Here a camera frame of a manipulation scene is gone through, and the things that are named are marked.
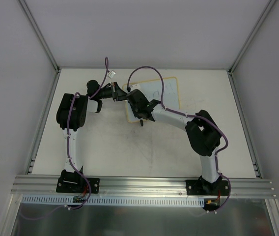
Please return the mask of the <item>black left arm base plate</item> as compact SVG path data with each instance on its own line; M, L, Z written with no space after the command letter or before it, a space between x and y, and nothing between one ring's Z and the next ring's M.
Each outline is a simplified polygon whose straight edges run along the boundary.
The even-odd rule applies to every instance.
M99 186L100 186L100 179L99 178L87 178L90 189L88 188L88 184L86 183L85 179L79 176L79 178L66 180L65 178L58 178L57 185L56 185L56 192L57 193L83 193L86 190L86 193L91 194L98 194L99 193Z

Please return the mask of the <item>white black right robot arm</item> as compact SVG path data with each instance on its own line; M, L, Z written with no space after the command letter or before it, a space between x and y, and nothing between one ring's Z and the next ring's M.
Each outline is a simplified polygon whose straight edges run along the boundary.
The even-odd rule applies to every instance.
M199 194L214 195L220 188L222 177L218 173L216 153L221 133L205 110L193 116L163 107L156 99L148 101L139 89L127 88L126 99L135 117L172 125L186 132L194 152L200 156L201 176L192 189Z

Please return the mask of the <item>yellow framed whiteboard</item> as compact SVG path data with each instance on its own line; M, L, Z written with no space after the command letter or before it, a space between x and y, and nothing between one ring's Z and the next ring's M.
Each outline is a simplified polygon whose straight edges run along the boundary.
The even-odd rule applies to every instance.
M161 100L162 83L160 79L130 83L130 85L132 84L140 84L141 87L140 91L145 95L145 97L149 101L151 101L152 99L156 99L159 101ZM163 103L165 105L170 105L171 109L180 109L179 90L178 90L178 82L176 77L164 78ZM140 121L140 119L136 118L133 115L131 106L127 101L125 102L125 109L126 109L126 119L129 123Z

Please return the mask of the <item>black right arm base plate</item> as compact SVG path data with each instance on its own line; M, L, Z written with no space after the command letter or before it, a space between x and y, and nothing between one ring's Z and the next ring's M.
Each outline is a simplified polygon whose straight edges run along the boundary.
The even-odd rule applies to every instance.
M228 196L230 187L227 180L217 180L214 183L208 183L200 179L185 180L186 192L188 196Z

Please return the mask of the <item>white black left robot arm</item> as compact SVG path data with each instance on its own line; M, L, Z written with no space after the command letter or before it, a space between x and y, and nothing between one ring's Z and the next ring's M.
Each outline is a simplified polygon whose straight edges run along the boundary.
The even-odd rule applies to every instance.
M87 113L101 111L103 99L124 101L127 95L117 82L102 87L96 80L90 80L86 87L86 95L65 93L57 110L56 121L62 129L66 145L65 164L56 186L58 193L77 193L84 196L99 192L98 178L83 178L83 158L78 154L77 148L78 130L84 126Z

